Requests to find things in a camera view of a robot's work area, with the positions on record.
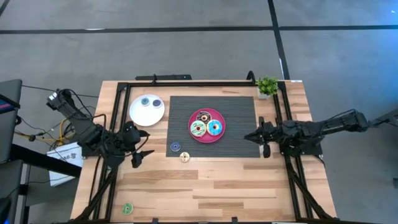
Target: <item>blue toy donut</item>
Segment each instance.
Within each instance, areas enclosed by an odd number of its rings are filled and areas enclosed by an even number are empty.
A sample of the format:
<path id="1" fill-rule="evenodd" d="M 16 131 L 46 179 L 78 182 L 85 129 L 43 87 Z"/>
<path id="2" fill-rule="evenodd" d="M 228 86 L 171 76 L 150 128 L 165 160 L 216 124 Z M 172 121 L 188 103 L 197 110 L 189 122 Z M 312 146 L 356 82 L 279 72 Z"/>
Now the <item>blue toy donut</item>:
<path id="1" fill-rule="evenodd" d="M 212 136 L 217 136 L 223 131 L 223 125 L 218 120 L 210 120 L 207 123 L 207 131 Z"/>

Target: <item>donut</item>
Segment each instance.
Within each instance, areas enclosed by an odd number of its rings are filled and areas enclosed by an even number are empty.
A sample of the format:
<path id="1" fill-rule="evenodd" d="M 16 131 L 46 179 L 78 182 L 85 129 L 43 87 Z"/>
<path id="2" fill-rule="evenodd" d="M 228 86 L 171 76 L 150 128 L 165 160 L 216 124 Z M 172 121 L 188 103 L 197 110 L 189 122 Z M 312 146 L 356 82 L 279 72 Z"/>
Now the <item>donut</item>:
<path id="1" fill-rule="evenodd" d="M 148 98 L 143 98 L 142 100 L 141 100 L 141 104 L 143 105 L 143 106 L 148 106 L 149 105 L 149 99 Z"/>
<path id="2" fill-rule="evenodd" d="M 191 133 L 195 137 L 202 137 L 204 134 L 206 134 L 206 125 L 202 121 L 194 121 L 191 124 Z"/>
<path id="3" fill-rule="evenodd" d="M 207 123 L 207 132 L 212 136 L 217 136 L 223 131 L 223 125 L 218 120 L 211 120 Z"/>
<path id="4" fill-rule="evenodd" d="M 154 100 L 152 105 L 154 105 L 155 108 L 160 108 L 160 106 L 162 106 L 162 102 L 160 100 Z"/>
<path id="5" fill-rule="evenodd" d="M 207 124 L 211 120 L 211 115 L 209 114 L 209 112 L 201 111 L 197 115 L 197 120 L 202 121 L 205 124 Z"/>

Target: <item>table leg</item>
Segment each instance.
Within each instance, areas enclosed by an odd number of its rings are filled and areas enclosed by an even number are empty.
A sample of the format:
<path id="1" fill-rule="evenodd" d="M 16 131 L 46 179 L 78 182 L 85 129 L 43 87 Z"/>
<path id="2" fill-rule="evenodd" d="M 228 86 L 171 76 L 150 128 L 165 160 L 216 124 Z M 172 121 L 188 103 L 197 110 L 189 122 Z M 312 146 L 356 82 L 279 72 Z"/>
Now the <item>table leg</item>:
<path id="1" fill-rule="evenodd" d="M 81 167 L 13 144 L 11 146 L 11 160 L 14 161 L 17 159 L 32 166 L 70 175 L 72 177 L 79 177 L 81 172 Z"/>

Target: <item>chocolate donut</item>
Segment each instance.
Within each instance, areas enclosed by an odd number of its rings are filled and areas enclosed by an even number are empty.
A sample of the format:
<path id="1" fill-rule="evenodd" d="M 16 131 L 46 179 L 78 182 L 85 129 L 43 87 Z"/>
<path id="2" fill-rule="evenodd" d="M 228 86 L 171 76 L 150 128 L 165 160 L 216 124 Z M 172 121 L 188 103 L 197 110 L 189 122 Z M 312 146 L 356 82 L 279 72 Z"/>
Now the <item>chocolate donut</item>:
<path id="1" fill-rule="evenodd" d="M 206 134 L 206 125 L 202 121 L 194 121 L 191 124 L 190 130 L 195 137 L 202 137 Z"/>
<path id="2" fill-rule="evenodd" d="M 197 115 L 197 120 L 207 124 L 211 120 L 211 115 L 209 114 L 209 112 L 201 111 Z"/>
<path id="3" fill-rule="evenodd" d="M 211 120 L 207 123 L 207 132 L 212 136 L 217 136 L 223 131 L 223 125 L 218 120 Z"/>

